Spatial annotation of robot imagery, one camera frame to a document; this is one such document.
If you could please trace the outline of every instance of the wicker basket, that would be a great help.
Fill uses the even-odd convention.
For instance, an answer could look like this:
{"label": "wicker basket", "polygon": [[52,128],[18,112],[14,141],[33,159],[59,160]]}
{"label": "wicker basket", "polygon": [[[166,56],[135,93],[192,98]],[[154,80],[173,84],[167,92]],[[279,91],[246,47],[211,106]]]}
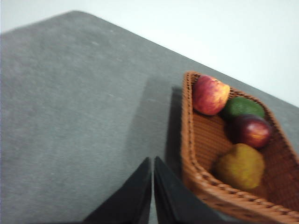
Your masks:
{"label": "wicker basket", "polygon": [[232,143],[224,133],[225,122],[205,116],[192,108],[192,84],[200,73],[185,73],[182,101],[183,181],[198,198],[228,215],[251,222],[299,224],[299,160],[272,112],[257,98],[234,88],[229,97],[243,96],[259,103],[265,119],[273,126],[270,143],[260,152],[266,170],[263,184],[254,192],[244,192],[224,184],[212,174],[213,163]]}

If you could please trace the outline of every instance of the black object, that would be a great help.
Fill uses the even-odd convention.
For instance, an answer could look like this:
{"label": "black object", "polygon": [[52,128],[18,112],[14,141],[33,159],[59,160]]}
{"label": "black object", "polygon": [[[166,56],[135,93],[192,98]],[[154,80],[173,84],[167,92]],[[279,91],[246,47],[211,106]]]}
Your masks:
{"label": "black object", "polygon": [[[191,193],[159,158],[154,165],[155,201],[160,224],[229,223]],[[151,167],[146,158],[123,186],[83,222],[65,224],[147,224]]]}

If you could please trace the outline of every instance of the gray table surface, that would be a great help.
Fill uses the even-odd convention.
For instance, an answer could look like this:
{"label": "gray table surface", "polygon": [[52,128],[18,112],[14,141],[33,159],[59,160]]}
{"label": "gray table surface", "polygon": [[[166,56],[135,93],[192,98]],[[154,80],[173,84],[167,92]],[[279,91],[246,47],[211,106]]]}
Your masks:
{"label": "gray table surface", "polygon": [[179,174],[186,70],[260,98],[298,152],[297,107],[92,15],[3,34],[1,223],[80,221],[146,156]]}

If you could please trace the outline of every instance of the green avocado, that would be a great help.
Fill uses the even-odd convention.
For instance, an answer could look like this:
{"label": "green avocado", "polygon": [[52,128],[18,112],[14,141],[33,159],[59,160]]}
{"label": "green avocado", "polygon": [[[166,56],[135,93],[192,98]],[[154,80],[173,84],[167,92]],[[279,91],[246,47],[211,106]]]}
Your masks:
{"label": "green avocado", "polygon": [[221,111],[222,117],[228,120],[242,114],[254,114],[262,118],[265,117],[265,111],[262,106],[245,97],[234,97],[229,99]]}

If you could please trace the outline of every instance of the white wall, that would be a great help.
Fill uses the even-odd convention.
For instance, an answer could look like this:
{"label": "white wall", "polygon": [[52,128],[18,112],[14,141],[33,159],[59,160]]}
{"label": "white wall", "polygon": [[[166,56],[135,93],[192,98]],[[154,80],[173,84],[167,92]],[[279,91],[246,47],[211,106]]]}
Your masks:
{"label": "white wall", "polygon": [[299,0],[2,0],[1,32],[70,10],[299,107]]}

